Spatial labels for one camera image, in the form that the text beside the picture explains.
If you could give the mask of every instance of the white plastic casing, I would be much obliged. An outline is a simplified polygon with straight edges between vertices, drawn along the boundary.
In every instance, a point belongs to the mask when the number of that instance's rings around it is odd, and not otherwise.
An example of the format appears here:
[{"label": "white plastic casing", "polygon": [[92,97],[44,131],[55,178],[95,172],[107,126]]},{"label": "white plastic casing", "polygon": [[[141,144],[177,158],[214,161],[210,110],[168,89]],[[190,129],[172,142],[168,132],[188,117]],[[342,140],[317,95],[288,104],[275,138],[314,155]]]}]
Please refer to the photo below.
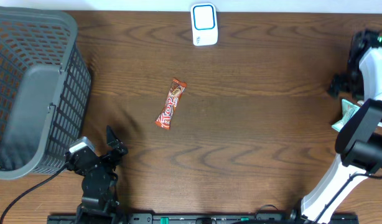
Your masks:
[{"label": "white plastic casing", "polygon": [[364,80],[364,100],[382,101],[382,47],[368,49],[360,60]]},{"label": "white plastic casing", "polygon": [[85,147],[89,147],[93,152],[95,151],[93,143],[88,138],[82,137],[70,145],[69,152],[74,153]]},{"label": "white plastic casing", "polygon": [[[331,201],[333,196],[340,190],[340,188],[342,188],[351,175],[365,173],[365,170],[355,166],[343,166],[340,155],[337,154],[329,170],[320,180],[315,189],[302,199],[302,215],[305,215],[310,221],[315,221],[324,209],[325,205]],[[330,217],[340,203],[359,183],[361,183],[361,181],[366,178],[367,177],[364,176],[355,177],[331,204],[331,206],[329,206],[320,220],[318,220],[318,223],[328,223],[330,221]]]},{"label": "white plastic casing", "polygon": [[191,7],[192,42],[195,46],[217,43],[217,16],[213,4],[202,3]]}]

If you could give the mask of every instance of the gray plastic basket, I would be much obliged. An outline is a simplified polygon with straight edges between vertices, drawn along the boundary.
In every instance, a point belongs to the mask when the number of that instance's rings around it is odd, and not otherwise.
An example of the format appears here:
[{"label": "gray plastic basket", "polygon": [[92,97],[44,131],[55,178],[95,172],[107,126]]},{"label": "gray plastic basket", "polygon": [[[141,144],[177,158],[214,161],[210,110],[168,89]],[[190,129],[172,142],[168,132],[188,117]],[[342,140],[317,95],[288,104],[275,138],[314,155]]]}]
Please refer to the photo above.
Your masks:
[{"label": "gray plastic basket", "polygon": [[0,7],[0,179],[53,174],[79,137],[91,77],[64,12]]}]

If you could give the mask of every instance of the tabletop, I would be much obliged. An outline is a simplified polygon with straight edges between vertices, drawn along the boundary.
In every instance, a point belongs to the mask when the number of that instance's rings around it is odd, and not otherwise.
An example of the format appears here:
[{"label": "tabletop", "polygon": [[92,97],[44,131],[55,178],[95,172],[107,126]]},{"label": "tabletop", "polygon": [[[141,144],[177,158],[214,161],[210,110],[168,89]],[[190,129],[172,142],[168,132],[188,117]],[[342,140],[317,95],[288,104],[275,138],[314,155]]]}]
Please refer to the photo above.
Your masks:
[{"label": "tabletop", "polygon": [[[156,213],[290,210],[333,161],[341,108],[325,89],[345,71],[352,35],[382,28],[382,15],[218,13],[218,43],[195,47],[187,12],[68,13],[93,74],[82,135],[103,154],[106,125],[114,129],[129,148],[120,202]],[[154,122],[174,77],[188,86],[168,131]],[[46,178],[0,180],[0,215]],[[64,172],[5,223],[75,213],[81,182]],[[382,180],[361,183],[337,211],[382,223]]]}]

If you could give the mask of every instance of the basket mesh wall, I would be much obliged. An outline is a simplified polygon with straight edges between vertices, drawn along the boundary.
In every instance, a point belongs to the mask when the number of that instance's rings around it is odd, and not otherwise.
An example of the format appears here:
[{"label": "basket mesh wall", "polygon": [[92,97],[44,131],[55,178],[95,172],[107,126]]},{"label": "basket mesh wall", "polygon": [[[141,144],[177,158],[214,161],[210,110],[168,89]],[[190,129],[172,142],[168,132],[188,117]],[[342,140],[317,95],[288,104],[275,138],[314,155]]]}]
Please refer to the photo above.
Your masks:
[{"label": "basket mesh wall", "polygon": [[62,155],[68,151],[69,144],[79,137],[90,92],[91,78],[77,47],[74,46],[68,64],[60,103],[54,114],[52,132],[42,162],[34,172],[52,174],[64,164]]},{"label": "basket mesh wall", "polygon": [[[35,17],[42,17],[35,11]],[[69,144],[79,137],[91,78],[65,19],[46,17],[28,20],[0,16],[0,142],[25,71],[33,65],[63,65],[67,77],[54,113],[43,159],[34,172],[52,173],[64,162]],[[71,49],[70,57],[64,58]]]}]

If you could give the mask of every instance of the white device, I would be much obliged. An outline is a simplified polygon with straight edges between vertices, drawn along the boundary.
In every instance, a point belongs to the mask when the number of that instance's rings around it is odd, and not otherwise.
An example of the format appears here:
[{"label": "white device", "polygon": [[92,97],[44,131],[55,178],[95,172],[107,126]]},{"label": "white device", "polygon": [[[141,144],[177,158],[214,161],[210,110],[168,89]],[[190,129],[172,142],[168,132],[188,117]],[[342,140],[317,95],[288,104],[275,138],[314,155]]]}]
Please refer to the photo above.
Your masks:
[{"label": "white device", "polygon": [[195,4],[191,7],[192,42],[195,46],[217,43],[218,29],[216,8],[211,3]]}]

